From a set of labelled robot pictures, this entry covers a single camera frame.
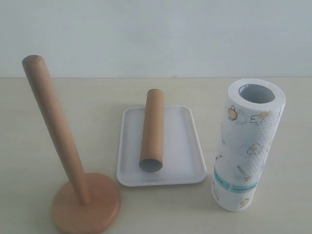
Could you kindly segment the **brown cardboard tube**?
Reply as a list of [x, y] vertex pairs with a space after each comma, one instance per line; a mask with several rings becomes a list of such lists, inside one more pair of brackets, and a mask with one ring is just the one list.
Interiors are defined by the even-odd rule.
[[159, 171], [163, 166], [164, 94], [160, 89], [147, 93], [139, 167], [145, 172]]

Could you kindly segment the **wooden paper towel holder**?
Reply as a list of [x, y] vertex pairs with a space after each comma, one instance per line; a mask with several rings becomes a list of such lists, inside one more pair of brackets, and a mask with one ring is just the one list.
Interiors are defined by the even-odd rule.
[[44, 58], [22, 60], [38, 107], [68, 176], [52, 202], [52, 219], [63, 234], [100, 234], [116, 220], [121, 196], [117, 184], [101, 173], [85, 173]]

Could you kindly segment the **white rectangular plastic tray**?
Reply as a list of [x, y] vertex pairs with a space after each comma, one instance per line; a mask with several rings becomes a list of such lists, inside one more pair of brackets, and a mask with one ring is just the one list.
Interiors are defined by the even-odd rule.
[[186, 106], [164, 109], [163, 166], [157, 172], [139, 167], [145, 109], [132, 107], [123, 112], [117, 179], [128, 187], [200, 183], [207, 176], [192, 111]]

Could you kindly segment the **printed paper towel roll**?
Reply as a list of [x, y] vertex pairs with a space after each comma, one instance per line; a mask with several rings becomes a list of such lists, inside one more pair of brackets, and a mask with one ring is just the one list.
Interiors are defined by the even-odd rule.
[[284, 92], [268, 81], [244, 78], [230, 85], [211, 187], [225, 210], [240, 212], [251, 204], [285, 103]]

